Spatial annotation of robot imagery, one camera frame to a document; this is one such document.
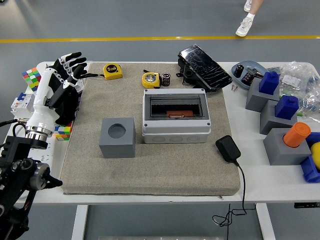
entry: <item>rubik's cube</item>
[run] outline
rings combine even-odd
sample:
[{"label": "rubik's cube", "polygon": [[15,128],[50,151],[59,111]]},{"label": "rubik's cube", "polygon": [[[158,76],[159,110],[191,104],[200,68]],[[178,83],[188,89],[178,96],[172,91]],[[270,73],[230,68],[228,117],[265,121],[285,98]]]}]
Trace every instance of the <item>rubik's cube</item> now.
[{"label": "rubik's cube", "polygon": [[74,122],[70,122],[68,125],[56,125],[54,127],[54,136],[58,141],[68,141],[74,126]]},{"label": "rubik's cube", "polygon": [[22,76],[31,90],[34,92],[37,91],[39,82],[41,80],[41,75],[38,72],[37,68],[34,67],[28,71],[23,72]]}]

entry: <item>gray pedestal block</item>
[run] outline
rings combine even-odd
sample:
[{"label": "gray pedestal block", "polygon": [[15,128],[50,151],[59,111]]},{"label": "gray pedestal block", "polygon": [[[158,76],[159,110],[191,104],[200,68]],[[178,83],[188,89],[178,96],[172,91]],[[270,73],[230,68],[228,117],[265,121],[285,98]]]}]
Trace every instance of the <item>gray pedestal block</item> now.
[{"label": "gray pedestal block", "polygon": [[311,154],[306,140],[297,147],[289,147],[284,143],[283,137],[289,130],[273,128],[263,140],[270,165],[299,165]]},{"label": "gray pedestal block", "polygon": [[276,87],[273,95],[259,92],[261,79],[254,78],[246,96],[245,109],[261,113],[268,100],[279,101],[280,87]]},{"label": "gray pedestal block", "polygon": [[99,146],[105,159],[134,158],[136,155],[134,118],[104,118]]},{"label": "gray pedestal block", "polygon": [[271,129],[291,128],[297,121],[295,114],[290,120],[275,116],[277,101],[268,100],[260,113],[260,134],[267,135]]}]

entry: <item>yellow floor line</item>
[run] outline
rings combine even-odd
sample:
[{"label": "yellow floor line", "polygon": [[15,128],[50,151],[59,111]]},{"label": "yellow floor line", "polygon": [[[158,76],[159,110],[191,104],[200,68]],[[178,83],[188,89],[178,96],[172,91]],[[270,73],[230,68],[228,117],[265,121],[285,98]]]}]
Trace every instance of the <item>yellow floor line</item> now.
[{"label": "yellow floor line", "polygon": [[129,37],[71,37],[0,39],[0,44],[56,43],[56,42],[113,42],[113,41],[173,41],[173,40],[282,40],[320,39],[320,35],[266,35],[266,36],[129,36]]}]

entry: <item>yellow tape measure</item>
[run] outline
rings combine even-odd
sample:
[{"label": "yellow tape measure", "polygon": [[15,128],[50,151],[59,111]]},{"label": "yellow tape measure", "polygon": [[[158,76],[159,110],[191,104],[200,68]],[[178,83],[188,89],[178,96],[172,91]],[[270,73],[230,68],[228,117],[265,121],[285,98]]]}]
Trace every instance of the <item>yellow tape measure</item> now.
[{"label": "yellow tape measure", "polygon": [[116,63],[108,63],[103,67],[103,74],[106,80],[122,78],[121,67]]},{"label": "yellow tape measure", "polygon": [[161,86],[160,74],[158,72],[146,72],[142,76],[142,85],[146,89],[158,89]]}]

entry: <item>gray tray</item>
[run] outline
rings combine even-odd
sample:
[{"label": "gray tray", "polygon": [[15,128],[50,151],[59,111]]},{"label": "gray tray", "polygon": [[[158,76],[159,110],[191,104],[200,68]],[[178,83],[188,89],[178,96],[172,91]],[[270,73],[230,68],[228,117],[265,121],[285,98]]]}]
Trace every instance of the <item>gray tray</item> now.
[{"label": "gray tray", "polygon": [[[243,72],[241,74],[240,77],[235,77],[234,73],[236,70],[237,65],[242,65],[244,66]],[[244,60],[241,61],[239,63],[237,63],[236,65],[234,65],[231,68],[231,72],[232,72],[232,78],[244,89],[249,89],[250,86],[244,84],[241,79],[247,74],[247,68],[251,68],[251,69],[256,69],[259,73],[261,73],[261,75],[265,75],[266,72],[269,72],[267,69],[265,69],[262,65],[260,65],[259,63],[257,63],[256,61],[251,61],[251,60]]]}]

